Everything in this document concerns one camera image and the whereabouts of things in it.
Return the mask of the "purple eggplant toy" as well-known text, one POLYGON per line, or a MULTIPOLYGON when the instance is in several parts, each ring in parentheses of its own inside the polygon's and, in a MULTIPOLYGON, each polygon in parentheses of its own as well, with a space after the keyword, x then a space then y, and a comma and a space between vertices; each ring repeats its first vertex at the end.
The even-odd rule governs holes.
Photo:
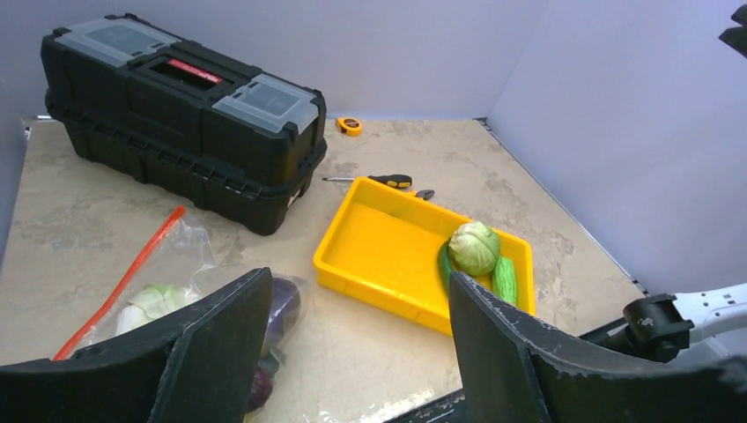
POLYGON ((246 413, 264 407, 274 390, 274 377, 284 355, 279 345, 291 332, 302 310, 301 283, 290 278, 273 278, 273 294, 267 328, 249 394, 246 413))

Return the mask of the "clear zip top bag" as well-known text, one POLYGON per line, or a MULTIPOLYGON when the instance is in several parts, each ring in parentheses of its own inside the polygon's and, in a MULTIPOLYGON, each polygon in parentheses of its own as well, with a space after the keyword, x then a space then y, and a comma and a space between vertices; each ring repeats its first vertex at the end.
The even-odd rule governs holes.
MULTIPOLYGON (((118 315, 128 305, 129 299, 146 285, 192 286, 204 298, 218 289, 219 279, 225 274, 226 267, 216 263, 213 258, 208 229, 179 205, 145 243, 104 302, 63 344, 54 358, 68 359, 84 347, 115 337, 118 315)), ((274 277, 290 278, 301 283, 303 304, 300 320, 307 309, 308 282, 303 278, 285 275, 274 277)), ((295 326, 279 345, 284 355, 281 367, 285 364, 282 348, 295 326)), ((244 420, 251 421, 263 408, 246 413, 244 420)))

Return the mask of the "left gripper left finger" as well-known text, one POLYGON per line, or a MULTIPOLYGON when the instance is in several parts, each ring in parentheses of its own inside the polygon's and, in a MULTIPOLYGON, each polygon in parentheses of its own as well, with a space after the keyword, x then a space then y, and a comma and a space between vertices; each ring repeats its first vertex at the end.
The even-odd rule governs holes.
POLYGON ((273 294, 255 269, 67 360, 1 368, 4 422, 240 422, 273 294))

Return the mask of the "white cauliflower toy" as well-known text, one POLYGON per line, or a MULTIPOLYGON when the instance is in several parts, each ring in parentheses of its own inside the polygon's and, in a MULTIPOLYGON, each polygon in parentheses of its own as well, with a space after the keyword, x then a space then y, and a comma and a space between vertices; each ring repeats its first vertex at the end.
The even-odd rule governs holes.
POLYGON ((137 329, 203 298, 192 286, 146 285, 117 317, 115 335, 137 329))

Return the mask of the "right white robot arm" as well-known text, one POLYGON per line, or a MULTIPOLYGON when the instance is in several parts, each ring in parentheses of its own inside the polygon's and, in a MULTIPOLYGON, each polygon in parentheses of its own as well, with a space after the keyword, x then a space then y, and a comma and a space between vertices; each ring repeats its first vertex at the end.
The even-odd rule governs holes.
POLYGON ((612 341, 650 360, 746 332, 746 4, 729 11, 718 38, 655 59, 646 106, 596 161, 621 166, 603 185, 618 214, 603 222, 648 290, 612 341))

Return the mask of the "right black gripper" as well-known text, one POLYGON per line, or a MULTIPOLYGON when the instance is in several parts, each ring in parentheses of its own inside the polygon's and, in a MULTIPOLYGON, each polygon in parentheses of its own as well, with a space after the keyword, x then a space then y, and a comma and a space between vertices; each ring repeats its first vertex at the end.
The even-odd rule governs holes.
POLYGON ((731 15, 731 20, 736 26, 725 29, 719 40, 728 45, 743 57, 747 57, 747 4, 743 4, 731 15))

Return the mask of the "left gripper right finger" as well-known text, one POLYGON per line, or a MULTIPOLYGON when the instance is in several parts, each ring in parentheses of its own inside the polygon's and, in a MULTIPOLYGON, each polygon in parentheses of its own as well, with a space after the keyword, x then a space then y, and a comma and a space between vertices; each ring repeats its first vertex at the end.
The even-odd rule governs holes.
POLYGON ((672 367, 543 322, 454 272, 450 322, 476 422, 743 422, 746 360, 672 367))

